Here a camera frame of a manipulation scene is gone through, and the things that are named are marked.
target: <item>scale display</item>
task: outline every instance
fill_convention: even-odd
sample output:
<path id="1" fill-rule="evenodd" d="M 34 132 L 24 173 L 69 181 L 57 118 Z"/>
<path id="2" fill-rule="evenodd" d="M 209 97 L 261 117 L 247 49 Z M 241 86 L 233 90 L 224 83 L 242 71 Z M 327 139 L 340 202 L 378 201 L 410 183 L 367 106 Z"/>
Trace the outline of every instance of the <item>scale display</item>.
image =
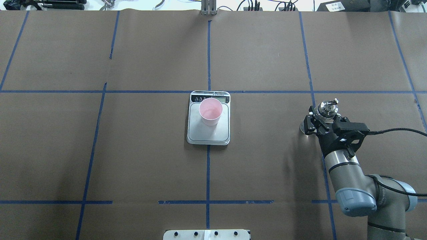
<path id="1" fill-rule="evenodd" d="M 217 97 L 217 96 L 210 96 L 210 95 L 191 95 L 191 101 L 192 102 L 201 102 L 201 101 L 203 101 L 207 98 L 210 98 L 210 97 L 218 99 L 222 103 L 229 103 L 230 102 L 230 97 L 228 97 L 228 96 Z"/>
<path id="2" fill-rule="evenodd" d="M 222 114 L 214 126 L 203 123 L 199 113 L 200 102 L 206 98 L 218 99 Z M 224 91 L 193 91 L 188 106 L 187 141 L 190 144 L 227 145 L 230 142 L 230 94 Z"/>

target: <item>metal cylindrical part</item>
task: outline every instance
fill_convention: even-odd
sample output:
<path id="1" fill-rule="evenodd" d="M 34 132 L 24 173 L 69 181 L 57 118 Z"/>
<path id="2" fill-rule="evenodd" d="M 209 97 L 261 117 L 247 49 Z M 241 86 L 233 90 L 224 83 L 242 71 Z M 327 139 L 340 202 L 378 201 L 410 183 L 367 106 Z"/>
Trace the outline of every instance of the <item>metal cylindrical part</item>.
<path id="1" fill-rule="evenodd" d="M 344 155 L 345 150 L 337 150 L 335 152 L 331 152 L 325 157 L 326 170 L 331 172 L 331 170 L 335 167 L 339 167 L 342 165 L 354 164 L 359 165 L 357 161 L 357 157 L 354 156 L 351 159 L 347 159 Z"/>
<path id="2" fill-rule="evenodd" d="M 333 118 L 338 113 L 338 99 L 334 99 L 333 101 L 323 101 L 317 107 L 317 111 L 323 117 L 330 119 Z"/>
<path id="3" fill-rule="evenodd" d="M 374 198 L 378 195 L 373 180 L 365 176 L 358 165 L 344 165 L 334 168 L 329 176 L 335 192 L 342 188 L 351 187 L 364 190 Z"/>
<path id="4" fill-rule="evenodd" d="M 368 226 L 368 240 L 411 240 L 405 233 Z"/>

